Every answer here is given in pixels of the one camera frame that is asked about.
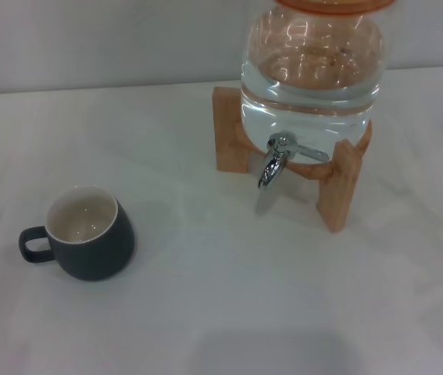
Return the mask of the black ceramic cup white inside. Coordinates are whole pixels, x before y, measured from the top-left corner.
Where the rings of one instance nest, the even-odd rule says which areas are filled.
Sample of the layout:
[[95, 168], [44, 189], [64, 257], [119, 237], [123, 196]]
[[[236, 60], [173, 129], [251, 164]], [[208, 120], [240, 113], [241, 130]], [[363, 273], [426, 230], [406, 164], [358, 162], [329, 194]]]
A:
[[74, 187], [50, 206], [45, 224], [23, 230], [18, 240], [29, 263], [56, 261], [78, 280], [106, 280], [123, 270], [135, 249], [134, 229], [114, 195]]

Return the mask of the chrome faucet with lever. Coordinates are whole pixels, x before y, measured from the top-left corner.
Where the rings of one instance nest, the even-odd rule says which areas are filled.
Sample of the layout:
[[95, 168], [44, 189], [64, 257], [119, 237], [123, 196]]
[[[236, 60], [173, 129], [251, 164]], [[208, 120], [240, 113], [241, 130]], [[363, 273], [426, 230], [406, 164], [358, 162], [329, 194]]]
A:
[[311, 160], [326, 163], [330, 156], [326, 152], [300, 145], [297, 137], [290, 132], [282, 131], [272, 134], [267, 142], [267, 153], [263, 162], [258, 188], [268, 188], [281, 174], [288, 161], [300, 154]]

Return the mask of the wooden dispenser stand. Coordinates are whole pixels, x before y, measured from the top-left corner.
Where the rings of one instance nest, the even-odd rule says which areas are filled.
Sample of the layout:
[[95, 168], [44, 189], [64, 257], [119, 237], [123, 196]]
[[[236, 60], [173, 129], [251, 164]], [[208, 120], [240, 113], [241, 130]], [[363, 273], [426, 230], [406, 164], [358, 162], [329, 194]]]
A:
[[[216, 168], [230, 173], [247, 173], [252, 152], [262, 154], [248, 138], [241, 121], [241, 90], [215, 87], [213, 90], [213, 124], [216, 142]], [[286, 162], [284, 168], [320, 185], [317, 210], [328, 229], [337, 233], [345, 227], [363, 156], [372, 138], [373, 126], [367, 125], [357, 145], [348, 140], [334, 146], [332, 160], [325, 164]]]

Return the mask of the clear glass water dispenser jar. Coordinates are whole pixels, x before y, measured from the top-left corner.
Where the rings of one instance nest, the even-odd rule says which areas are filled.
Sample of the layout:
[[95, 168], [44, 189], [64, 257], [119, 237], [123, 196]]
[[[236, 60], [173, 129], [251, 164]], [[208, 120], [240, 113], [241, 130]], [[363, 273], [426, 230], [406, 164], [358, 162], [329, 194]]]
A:
[[252, 22], [241, 66], [245, 133], [265, 150], [292, 134], [297, 163], [325, 162], [343, 139], [356, 145], [370, 121], [386, 67], [381, 17], [299, 12], [279, 2]]

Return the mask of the orange dispenser lid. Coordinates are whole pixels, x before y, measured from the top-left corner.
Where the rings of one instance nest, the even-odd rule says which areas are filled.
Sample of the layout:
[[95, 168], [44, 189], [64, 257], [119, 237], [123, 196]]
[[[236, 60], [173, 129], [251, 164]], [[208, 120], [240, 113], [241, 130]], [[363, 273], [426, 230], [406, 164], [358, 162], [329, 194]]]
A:
[[301, 13], [327, 16], [355, 16], [376, 12], [398, 0], [275, 0], [276, 3]]

